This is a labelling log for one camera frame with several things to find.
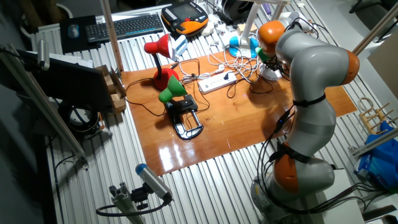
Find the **black clamp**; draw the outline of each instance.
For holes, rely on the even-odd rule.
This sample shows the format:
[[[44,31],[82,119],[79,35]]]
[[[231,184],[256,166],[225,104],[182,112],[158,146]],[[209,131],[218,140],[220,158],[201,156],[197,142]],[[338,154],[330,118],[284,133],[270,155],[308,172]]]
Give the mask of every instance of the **black clamp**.
[[[302,163],[308,163],[311,159],[311,157],[304,156],[303,154],[293,150],[291,147],[288,147],[286,144],[278,143],[277,151],[269,157],[269,162],[280,159],[284,155],[288,155],[290,158]]]
[[[172,124],[174,125],[174,130],[183,140],[191,140],[197,137],[203,131],[203,125],[199,122],[196,111],[198,110],[198,105],[195,103],[192,95],[184,96],[184,100],[175,101],[170,100],[165,103],[167,114],[170,117]],[[191,130],[185,130],[185,127],[181,120],[181,115],[185,113],[191,113],[198,125]]]
[[[326,94],[323,94],[321,97],[319,97],[318,99],[315,100],[311,100],[311,101],[307,101],[307,100],[303,100],[303,101],[295,101],[293,100],[293,105],[295,106],[302,106],[302,107],[308,107],[310,105],[314,105],[315,103],[319,103],[322,100],[326,99]]]
[[[142,187],[132,190],[130,194],[130,198],[135,203],[141,203],[137,206],[138,210],[142,210],[148,207],[147,203],[143,203],[143,201],[148,200],[148,195],[153,194],[154,191],[147,183],[143,183]]]

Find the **keyboard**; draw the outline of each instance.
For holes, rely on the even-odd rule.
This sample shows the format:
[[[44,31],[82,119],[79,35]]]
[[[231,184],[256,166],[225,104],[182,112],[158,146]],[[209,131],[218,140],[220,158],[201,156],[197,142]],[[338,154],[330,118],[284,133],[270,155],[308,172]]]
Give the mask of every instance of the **keyboard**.
[[[162,22],[158,15],[139,16],[113,22],[118,39],[137,37],[140,35],[153,34],[163,31]],[[87,41],[107,42],[109,41],[106,23],[86,26]]]

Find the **power strip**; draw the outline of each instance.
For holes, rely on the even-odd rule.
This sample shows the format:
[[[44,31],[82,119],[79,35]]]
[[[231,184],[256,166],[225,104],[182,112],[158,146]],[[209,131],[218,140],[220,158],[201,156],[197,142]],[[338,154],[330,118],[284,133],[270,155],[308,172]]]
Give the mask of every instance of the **power strip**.
[[[228,86],[236,82],[236,76],[232,71],[223,72],[218,75],[213,75],[210,78],[198,82],[200,91],[203,94],[218,90],[224,86]]]

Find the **wooden table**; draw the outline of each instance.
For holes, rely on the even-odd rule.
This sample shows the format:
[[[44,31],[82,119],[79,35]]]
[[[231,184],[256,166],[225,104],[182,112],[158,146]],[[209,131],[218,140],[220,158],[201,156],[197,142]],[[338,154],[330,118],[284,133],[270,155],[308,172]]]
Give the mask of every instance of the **wooden table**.
[[[223,58],[223,52],[215,55],[217,58]],[[217,69],[217,66],[208,63],[206,56],[198,59],[201,73]],[[187,73],[198,73],[195,62],[182,64],[182,69]],[[178,67],[175,71],[182,78]],[[123,85],[127,87],[136,80],[151,78],[155,72],[156,68],[122,72]],[[210,108],[198,113],[199,120],[205,128],[197,138],[189,142],[176,136],[167,114],[157,117],[142,106],[130,104],[147,165],[157,175],[162,175],[264,141],[274,130],[277,119],[292,105],[292,92],[287,80],[271,82],[271,85],[274,89],[271,93],[255,94],[249,90],[248,82],[239,82],[236,85],[236,95],[232,99],[226,96],[228,87],[205,94]],[[195,88],[193,84],[186,85],[185,88],[193,95],[199,110],[207,108],[207,102],[198,91],[197,83]],[[266,91],[270,86],[260,80],[252,88],[256,91]],[[162,114],[164,105],[158,100],[159,93],[152,81],[148,80],[130,87],[127,99],[142,103],[154,113]],[[326,95],[337,116],[356,111],[343,87],[327,88]],[[189,123],[186,122],[187,117],[195,127],[192,117],[184,116],[186,129],[190,129]]]

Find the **monitor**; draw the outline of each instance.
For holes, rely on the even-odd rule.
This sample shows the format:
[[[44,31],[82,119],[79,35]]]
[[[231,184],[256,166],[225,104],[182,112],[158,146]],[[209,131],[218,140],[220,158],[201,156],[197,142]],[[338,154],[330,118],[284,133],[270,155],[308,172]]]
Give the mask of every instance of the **monitor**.
[[[37,55],[18,50],[26,60],[37,63]],[[50,58],[47,71],[33,71],[47,96],[68,101],[95,112],[113,112],[113,101],[101,71]]]
[[[200,16],[199,12],[189,4],[183,4],[181,6],[177,6],[172,8],[171,11],[173,14],[178,15],[179,18],[183,20],[185,18],[196,18]]]

